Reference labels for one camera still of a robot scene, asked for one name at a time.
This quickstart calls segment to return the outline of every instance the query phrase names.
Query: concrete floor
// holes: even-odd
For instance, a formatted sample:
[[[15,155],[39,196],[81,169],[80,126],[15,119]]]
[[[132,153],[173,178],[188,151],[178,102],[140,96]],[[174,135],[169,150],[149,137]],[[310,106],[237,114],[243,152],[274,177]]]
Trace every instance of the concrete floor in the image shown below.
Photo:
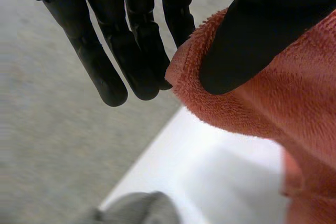
[[[196,24],[231,1],[193,0]],[[176,49],[156,2],[172,57]],[[149,102],[129,92],[125,105],[104,105],[42,3],[0,0],[0,8],[0,223],[71,223],[106,196],[180,104],[166,91]]]

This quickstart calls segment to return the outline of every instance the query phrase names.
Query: finger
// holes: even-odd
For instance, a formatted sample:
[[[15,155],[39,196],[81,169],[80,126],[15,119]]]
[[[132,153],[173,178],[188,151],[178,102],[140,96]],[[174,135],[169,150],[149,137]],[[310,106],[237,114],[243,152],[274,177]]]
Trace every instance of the finger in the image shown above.
[[[159,26],[154,21],[154,0],[126,0],[128,18],[135,39],[146,56],[161,90],[171,88],[165,80],[165,72],[170,64],[159,33]]]
[[[88,0],[104,37],[134,94],[142,100],[157,96],[159,86],[125,19],[124,0]]]
[[[195,30],[189,5],[192,0],[162,0],[164,16],[177,47]]]
[[[336,0],[305,6],[307,0],[292,1],[235,0],[230,5],[202,62],[205,90],[223,94],[244,84],[336,8]]]
[[[44,4],[64,29],[103,101],[109,106],[123,104],[127,89],[99,43],[86,1],[52,0]]]

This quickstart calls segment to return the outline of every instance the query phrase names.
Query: gray fabric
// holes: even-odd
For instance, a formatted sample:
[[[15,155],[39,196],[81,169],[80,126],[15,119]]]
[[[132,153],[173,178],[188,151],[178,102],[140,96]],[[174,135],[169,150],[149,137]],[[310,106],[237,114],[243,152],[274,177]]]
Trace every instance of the gray fabric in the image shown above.
[[[103,224],[179,224],[177,211],[163,193],[132,193],[101,214]]]

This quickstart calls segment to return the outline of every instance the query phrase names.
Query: white floor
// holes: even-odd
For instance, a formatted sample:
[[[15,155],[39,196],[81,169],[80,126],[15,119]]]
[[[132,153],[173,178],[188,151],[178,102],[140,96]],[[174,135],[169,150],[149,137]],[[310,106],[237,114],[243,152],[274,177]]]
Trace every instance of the white floor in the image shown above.
[[[162,191],[182,223],[283,223],[287,199],[280,147],[200,122],[181,108],[102,202],[134,191]]]

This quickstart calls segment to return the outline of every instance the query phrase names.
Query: towel fabric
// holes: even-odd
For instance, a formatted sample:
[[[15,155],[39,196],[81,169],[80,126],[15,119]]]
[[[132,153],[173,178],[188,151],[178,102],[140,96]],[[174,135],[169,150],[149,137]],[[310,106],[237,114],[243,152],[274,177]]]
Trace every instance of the towel fabric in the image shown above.
[[[284,147],[287,223],[336,223],[336,10],[247,83],[211,95],[199,81],[200,66],[225,13],[178,49],[166,73],[173,92],[206,123]]]

